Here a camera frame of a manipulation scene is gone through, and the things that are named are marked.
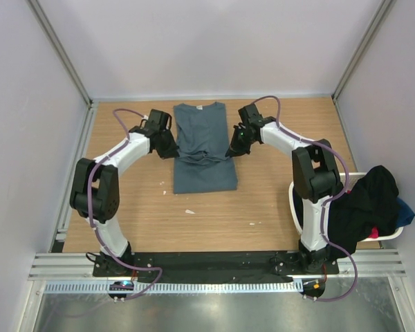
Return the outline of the teal blue t-shirt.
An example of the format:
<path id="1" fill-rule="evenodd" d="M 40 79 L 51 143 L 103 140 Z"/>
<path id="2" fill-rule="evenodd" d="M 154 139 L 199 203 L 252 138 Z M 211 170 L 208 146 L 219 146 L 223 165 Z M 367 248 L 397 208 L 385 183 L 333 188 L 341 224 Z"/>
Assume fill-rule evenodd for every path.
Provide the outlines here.
<path id="1" fill-rule="evenodd" d="M 198 194 L 236 190 L 238 178 L 229 148 L 226 107 L 174 106 L 179 157 L 174 159 L 174 193 Z"/>

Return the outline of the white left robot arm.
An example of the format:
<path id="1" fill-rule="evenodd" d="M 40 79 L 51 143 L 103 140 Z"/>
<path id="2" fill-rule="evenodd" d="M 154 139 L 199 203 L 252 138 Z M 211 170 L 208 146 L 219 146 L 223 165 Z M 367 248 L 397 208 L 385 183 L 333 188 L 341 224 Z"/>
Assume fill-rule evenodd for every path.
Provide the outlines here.
<path id="1" fill-rule="evenodd" d="M 131 271 L 160 274 L 161 268 L 133 264 L 131 245 L 117 218 L 119 180 L 135 162 L 153 151 L 162 159 L 179 156 L 171 131 L 172 116 L 157 109 L 147 116 L 126 108 L 114 109 L 112 114 L 122 127 L 124 138 L 94 159 L 77 161 L 69 203 L 87 220 L 100 244 L 100 256 L 109 260 L 109 268 L 117 276 Z"/>

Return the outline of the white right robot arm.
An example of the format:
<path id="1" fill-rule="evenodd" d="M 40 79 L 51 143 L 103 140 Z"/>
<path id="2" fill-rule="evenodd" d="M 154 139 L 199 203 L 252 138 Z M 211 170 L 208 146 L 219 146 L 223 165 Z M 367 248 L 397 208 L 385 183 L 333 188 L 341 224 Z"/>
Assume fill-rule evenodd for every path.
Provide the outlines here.
<path id="1" fill-rule="evenodd" d="M 327 140 L 313 141 L 285 128 L 276 118 L 263 117 L 255 104 L 238 110 L 241 122 L 227 157 L 250 153 L 253 143 L 270 145 L 290 156 L 293 189 L 302 199 L 303 224 L 299 240 L 299 268 L 308 274 L 320 270 L 329 257 L 330 200 L 342 189 L 335 154 Z"/>

